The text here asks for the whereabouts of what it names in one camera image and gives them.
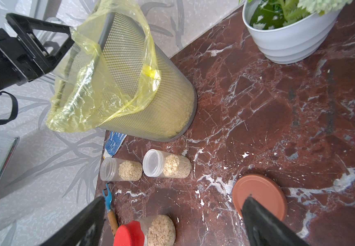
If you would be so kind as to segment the brown jar lid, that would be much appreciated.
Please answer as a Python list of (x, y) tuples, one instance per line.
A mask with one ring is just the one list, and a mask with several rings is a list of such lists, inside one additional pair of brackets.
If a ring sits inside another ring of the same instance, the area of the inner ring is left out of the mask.
[(248, 174), (235, 183), (232, 189), (232, 202), (240, 218), (243, 218), (243, 204), (250, 196), (279, 220), (283, 221), (287, 217), (286, 196), (272, 179), (259, 174)]

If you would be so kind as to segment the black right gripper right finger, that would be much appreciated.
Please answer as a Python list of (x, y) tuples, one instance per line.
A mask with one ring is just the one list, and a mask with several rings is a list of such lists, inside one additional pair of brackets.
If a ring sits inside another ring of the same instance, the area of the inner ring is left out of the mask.
[(308, 245), (251, 196), (245, 200), (241, 212), (251, 246)]

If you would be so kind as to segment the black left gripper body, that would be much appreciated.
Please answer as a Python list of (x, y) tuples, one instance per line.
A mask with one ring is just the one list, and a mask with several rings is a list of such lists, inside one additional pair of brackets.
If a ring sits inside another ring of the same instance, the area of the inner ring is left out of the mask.
[(11, 37), (0, 28), (0, 91), (31, 82), (54, 68), (55, 59), (32, 31)]

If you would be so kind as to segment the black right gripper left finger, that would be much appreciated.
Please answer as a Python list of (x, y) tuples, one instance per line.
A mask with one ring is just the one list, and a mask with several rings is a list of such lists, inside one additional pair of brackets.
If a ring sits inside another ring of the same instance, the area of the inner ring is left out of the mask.
[(104, 225), (105, 199), (98, 197), (71, 219), (43, 246), (97, 246)]

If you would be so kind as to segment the red-lidded oatmeal jar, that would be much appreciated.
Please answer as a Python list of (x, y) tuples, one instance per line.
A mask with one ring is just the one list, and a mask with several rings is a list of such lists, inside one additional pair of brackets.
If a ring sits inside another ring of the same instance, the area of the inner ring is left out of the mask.
[(175, 226), (167, 215), (155, 215), (121, 225), (114, 238), (115, 246), (173, 246)]

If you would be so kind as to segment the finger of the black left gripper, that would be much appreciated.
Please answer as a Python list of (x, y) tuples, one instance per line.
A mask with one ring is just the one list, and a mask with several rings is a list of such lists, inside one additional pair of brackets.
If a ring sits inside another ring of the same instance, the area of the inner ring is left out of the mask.
[(74, 45), (69, 26), (15, 13), (8, 13), (6, 20), (44, 74), (53, 71)]

